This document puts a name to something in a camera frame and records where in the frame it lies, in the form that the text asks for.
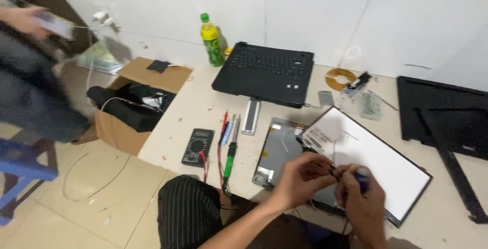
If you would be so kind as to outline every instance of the table surface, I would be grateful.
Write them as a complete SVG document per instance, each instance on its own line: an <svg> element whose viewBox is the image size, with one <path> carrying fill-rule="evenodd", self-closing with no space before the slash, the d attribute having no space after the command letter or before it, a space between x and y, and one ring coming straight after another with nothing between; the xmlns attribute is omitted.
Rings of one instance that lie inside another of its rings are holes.
<svg viewBox="0 0 488 249"><path fill-rule="evenodd" d="M336 103L340 93L332 90L325 82L325 75L331 67L314 65L307 93L307 103L319 106L318 91L332 91ZM200 66L186 81L165 115L156 125L152 134L139 153L139 158L151 164L179 174L198 175L203 178L203 169L181 164L181 159L193 129L215 130L215 136L209 153L207 183L220 186L217 171L217 142L222 128L223 114L245 116L247 96L233 96L212 90L211 84L220 68ZM391 77L373 77L367 84L367 90L398 108L396 79ZM294 109L273 103L262 102L256 134L238 135L238 150L229 179L230 191L238 196L256 202L262 201L269 191L251 182L265 142L271 118L278 117L308 125L330 106L322 109L303 107ZM425 168L433 180L425 193L412 209L404 224L398 229L385 221L387 238L407 239L420 247L459 248L486 247L488 244L488 225L477 225L468 219L468 212L449 177L449 174L433 147L421 145L418 141L405 141L401 138L400 117L398 111L382 105L381 121L371 121L349 114L353 119L369 129L397 151L405 155L420 167ZM223 147L222 163L225 164L228 147ZM488 161L457 154L473 189L488 210ZM345 219L319 213L308 204L297 208L300 215L313 223L340 232Z"/></svg>

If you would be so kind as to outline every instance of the blue plastic chair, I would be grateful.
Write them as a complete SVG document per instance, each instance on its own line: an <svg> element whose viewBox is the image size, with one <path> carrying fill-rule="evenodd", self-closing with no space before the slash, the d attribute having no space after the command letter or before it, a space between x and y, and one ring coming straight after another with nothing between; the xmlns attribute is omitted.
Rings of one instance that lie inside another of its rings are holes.
<svg viewBox="0 0 488 249"><path fill-rule="evenodd" d="M33 180L53 181L58 171L37 162L38 154L31 147L18 142L0 139L0 172L19 177L17 184L0 198L0 210L26 188ZM12 219L0 215L0 225L7 225Z"/></svg>

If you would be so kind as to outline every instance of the laptop keyboard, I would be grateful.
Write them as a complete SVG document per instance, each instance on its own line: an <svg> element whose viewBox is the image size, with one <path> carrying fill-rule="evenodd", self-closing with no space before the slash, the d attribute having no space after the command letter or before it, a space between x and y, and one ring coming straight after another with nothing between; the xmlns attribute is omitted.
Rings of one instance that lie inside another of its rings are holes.
<svg viewBox="0 0 488 249"><path fill-rule="evenodd" d="M261 54L251 50L238 50L230 59L231 61L227 62L230 62L231 67L268 71L293 80L302 80L303 68L307 62L304 57Z"/></svg>

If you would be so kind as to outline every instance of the yellow disc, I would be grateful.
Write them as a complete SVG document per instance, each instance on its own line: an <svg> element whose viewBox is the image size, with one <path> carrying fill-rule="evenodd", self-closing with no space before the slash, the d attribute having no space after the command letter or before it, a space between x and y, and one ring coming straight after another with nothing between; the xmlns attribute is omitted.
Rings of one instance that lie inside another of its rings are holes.
<svg viewBox="0 0 488 249"><path fill-rule="evenodd" d="M348 70L332 69L326 74L326 83L330 88L336 91L341 91L347 84L353 82L356 76Z"/></svg>

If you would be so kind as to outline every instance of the laptop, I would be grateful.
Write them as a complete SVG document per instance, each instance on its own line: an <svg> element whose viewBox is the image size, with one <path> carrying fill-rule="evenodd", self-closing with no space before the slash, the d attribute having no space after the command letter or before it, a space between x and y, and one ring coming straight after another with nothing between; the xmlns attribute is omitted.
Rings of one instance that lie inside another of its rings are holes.
<svg viewBox="0 0 488 249"><path fill-rule="evenodd" d="M212 83L218 92L244 95L293 108L305 104L312 52L236 43Z"/></svg>

